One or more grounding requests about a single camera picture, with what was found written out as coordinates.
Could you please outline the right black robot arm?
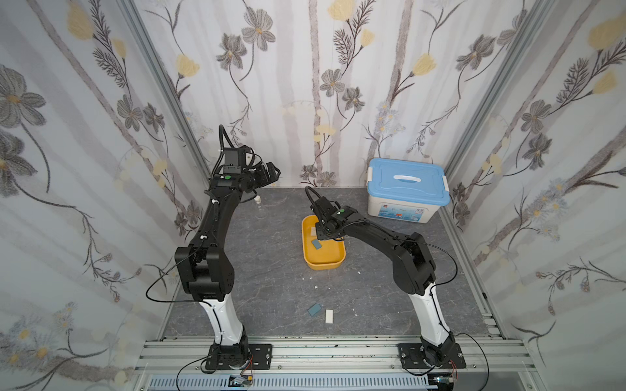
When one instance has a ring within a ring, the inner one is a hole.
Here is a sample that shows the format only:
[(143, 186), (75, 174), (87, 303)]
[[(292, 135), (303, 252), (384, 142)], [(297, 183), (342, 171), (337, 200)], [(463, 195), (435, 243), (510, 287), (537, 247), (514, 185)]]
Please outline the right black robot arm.
[(412, 375), (417, 368), (423, 368), (423, 376), (439, 368), (467, 368), (465, 354), (456, 339), (468, 337), (474, 343), (478, 341), (466, 332), (453, 332), (439, 300), (439, 288), (454, 282), (459, 275), (455, 257), (440, 246), (429, 244), (417, 232), (408, 235), (386, 228), (349, 205), (329, 200), (314, 187), (305, 187), (305, 194), (311, 212), (318, 218), (315, 229), (319, 240), (358, 239), (389, 260), (393, 282), (408, 295), (421, 330), (416, 345), (399, 348), (404, 371)]

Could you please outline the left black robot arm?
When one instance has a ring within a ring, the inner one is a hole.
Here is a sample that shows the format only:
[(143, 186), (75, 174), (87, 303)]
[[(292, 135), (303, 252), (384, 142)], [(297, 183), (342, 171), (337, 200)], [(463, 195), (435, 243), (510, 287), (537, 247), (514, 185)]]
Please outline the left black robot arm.
[(231, 298), (235, 271), (225, 243), (243, 195), (256, 196), (259, 188), (274, 184), (281, 175), (280, 169), (264, 162), (253, 148), (235, 146), (223, 125), (218, 127), (218, 141), (220, 154), (205, 190), (209, 202), (204, 217), (189, 244), (174, 254), (174, 268), (184, 292), (207, 313), (215, 334), (208, 354), (199, 360), (206, 374), (253, 366), (249, 339)]

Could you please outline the yellow plastic storage tray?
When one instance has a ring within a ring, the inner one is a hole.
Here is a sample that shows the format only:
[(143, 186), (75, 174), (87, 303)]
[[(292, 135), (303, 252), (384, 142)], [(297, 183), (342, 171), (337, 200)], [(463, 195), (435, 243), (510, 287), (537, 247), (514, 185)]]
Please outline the yellow plastic storage tray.
[(311, 228), (318, 222), (315, 215), (303, 218), (301, 227), (303, 241), (303, 258), (312, 270), (332, 270), (339, 268), (347, 256), (345, 244), (342, 241), (319, 240), (322, 247), (315, 249), (311, 241), (317, 239), (311, 236)]

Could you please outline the blue lid storage box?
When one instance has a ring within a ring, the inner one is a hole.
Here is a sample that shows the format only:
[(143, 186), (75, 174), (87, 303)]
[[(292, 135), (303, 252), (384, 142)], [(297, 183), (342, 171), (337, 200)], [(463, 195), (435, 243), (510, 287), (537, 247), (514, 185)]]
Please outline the blue lid storage box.
[(367, 175), (368, 214), (428, 223), (451, 201), (448, 181), (437, 165), (374, 158)]

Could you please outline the glass flask with stopper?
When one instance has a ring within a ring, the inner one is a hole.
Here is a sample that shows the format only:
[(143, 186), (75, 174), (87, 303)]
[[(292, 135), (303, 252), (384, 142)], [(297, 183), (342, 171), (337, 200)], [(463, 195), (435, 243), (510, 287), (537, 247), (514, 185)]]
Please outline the glass flask with stopper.
[(267, 207), (262, 203), (262, 197), (260, 195), (256, 195), (254, 197), (254, 202), (256, 203), (256, 215), (257, 219), (264, 219), (267, 216)]

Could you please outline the small circuit board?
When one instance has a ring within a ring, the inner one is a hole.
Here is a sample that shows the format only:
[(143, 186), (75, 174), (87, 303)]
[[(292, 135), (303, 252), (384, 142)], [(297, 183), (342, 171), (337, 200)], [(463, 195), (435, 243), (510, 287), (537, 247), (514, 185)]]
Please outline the small circuit board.
[(251, 375), (237, 375), (229, 377), (229, 387), (250, 387), (254, 384)]

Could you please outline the aluminium frame rail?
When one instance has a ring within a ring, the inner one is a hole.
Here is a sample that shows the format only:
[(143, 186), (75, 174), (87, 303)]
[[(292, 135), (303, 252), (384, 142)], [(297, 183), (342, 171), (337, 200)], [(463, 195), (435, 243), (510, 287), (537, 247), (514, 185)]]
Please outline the aluminium frame rail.
[[(399, 344), (418, 342), (416, 336), (327, 336), (327, 337), (252, 337), (252, 344), (271, 344), (271, 369), (283, 373), (383, 373), (401, 372)], [(484, 374), (537, 371), (521, 340), (495, 337), (458, 337), (456, 342), (466, 360), (460, 372)], [(135, 375), (199, 373), (184, 365), (208, 355), (213, 341), (208, 338), (180, 337), (147, 341), (133, 368)]]

